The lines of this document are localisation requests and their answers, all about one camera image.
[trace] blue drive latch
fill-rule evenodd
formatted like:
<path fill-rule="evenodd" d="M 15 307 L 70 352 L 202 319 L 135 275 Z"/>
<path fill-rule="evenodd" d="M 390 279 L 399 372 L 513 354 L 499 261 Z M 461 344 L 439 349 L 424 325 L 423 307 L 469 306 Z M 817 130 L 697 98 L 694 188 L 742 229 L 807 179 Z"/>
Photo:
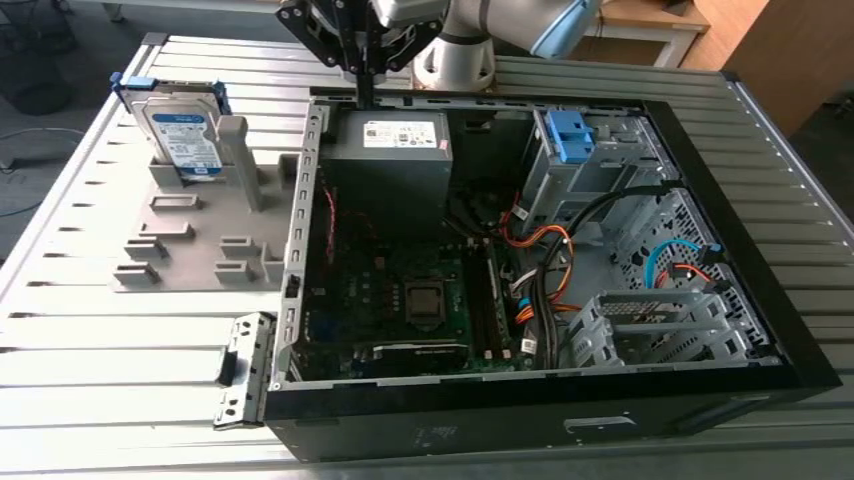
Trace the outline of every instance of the blue drive latch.
<path fill-rule="evenodd" d="M 597 145 L 593 141 L 593 128 L 585 123 L 582 114 L 566 110 L 550 110 L 546 125 L 551 139 L 558 147 L 562 163 L 587 162 Z"/>
<path fill-rule="evenodd" d="M 216 99 L 216 105 L 223 115 L 231 115 L 231 106 L 228 105 L 228 95 L 226 94 L 226 84 L 219 80 L 216 82 L 170 82 L 168 80 L 160 81 L 152 77 L 127 77 L 124 78 L 122 72 L 115 72 L 110 76 L 110 89 L 115 92 L 119 100 L 124 104 L 124 108 L 131 112 L 131 105 L 124 95 L 126 90 L 138 92 L 155 92 L 158 87 L 164 86 L 163 93 L 170 94 L 183 90 L 183 87 L 192 88 L 192 91 L 203 94 L 204 90 L 210 90 L 210 93 Z"/>

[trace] metal bracket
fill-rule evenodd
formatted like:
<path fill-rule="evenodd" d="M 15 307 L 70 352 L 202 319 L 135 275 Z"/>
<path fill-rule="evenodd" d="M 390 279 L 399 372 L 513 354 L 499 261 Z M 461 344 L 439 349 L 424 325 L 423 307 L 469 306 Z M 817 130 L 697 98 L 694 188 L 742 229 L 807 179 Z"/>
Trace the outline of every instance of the metal bracket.
<path fill-rule="evenodd" d="M 411 31 L 407 35 L 400 35 L 398 39 L 383 48 L 383 57 L 386 59 L 386 68 L 392 72 L 403 70 L 415 55 L 427 48 L 439 33 L 442 33 L 443 22 L 434 20 L 432 22 L 419 23 L 410 27 Z"/>
<path fill-rule="evenodd" d="M 235 319 L 223 350 L 216 381 L 226 388 L 214 417 L 214 430 L 258 428 L 270 380 L 275 321 L 263 313 Z"/>
<path fill-rule="evenodd" d="M 319 19 L 312 18 L 311 3 L 306 0 L 291 0 L 282 3 L 276 12 L 279 23 L 288 29 L 306 48 L 327 67 L 343 61 L 343 51 L 335 33 Z"/>

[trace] black plastic bin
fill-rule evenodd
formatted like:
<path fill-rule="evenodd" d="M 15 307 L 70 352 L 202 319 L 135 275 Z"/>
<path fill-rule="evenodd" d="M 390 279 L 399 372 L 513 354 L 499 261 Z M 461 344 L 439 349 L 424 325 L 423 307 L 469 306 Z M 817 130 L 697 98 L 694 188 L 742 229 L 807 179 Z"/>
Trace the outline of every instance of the black plastic bin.
<path fill-rule="evenodd" d="M 0 13 L 39 53 L 66 53 L 78 46 L 63 5 L 55 0 L 0 0 Z"/>
<path fill-rule="evenodd" d="M 8 26 L 0 26 L 0 95 L 28 115 L 54 113 L 71 100 L 54 59 L 28 48 Z"/>

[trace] motherboard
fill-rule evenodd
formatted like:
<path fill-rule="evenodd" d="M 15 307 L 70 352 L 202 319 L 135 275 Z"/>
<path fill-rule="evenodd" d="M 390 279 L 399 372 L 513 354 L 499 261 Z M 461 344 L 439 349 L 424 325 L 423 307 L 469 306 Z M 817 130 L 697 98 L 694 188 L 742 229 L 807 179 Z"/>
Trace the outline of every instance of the motherboard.
<path fill-rule="evenodd" d="M 530 367 L 507 322 L 501 271 L 509 268 L 509 255 L 490 243 L 354 242 L 338 247 L 320 273 L 323 287 L 310 289 L 303 378 Z"/>

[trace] ram slot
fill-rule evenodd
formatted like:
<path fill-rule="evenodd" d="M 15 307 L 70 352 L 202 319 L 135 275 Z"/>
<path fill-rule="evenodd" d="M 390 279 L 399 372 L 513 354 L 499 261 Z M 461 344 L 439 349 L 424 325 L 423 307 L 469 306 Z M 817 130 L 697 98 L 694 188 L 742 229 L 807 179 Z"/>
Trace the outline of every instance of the ram slot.
<path fill-rule="evenodd" d="M 490 280 L 490 267 L 482 248 L 463 253 L 466 303 L 474 333 L 474 348 L 485 358 L 501 358 L 502 341 Z"/>

